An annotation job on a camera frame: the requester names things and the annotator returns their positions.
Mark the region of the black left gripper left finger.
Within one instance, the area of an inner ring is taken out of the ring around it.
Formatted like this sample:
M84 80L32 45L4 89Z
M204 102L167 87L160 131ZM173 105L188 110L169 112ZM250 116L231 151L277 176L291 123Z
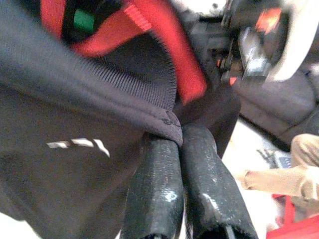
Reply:
M177 239L183 217L183 185L175 142L148 135L132 177L121 228L123 239Z

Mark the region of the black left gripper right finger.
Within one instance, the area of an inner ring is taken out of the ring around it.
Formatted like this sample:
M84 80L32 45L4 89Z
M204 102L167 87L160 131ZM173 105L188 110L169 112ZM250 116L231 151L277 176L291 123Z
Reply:
M257 233L235 179L202 125L182 128L180 164L188 239L256 239Z

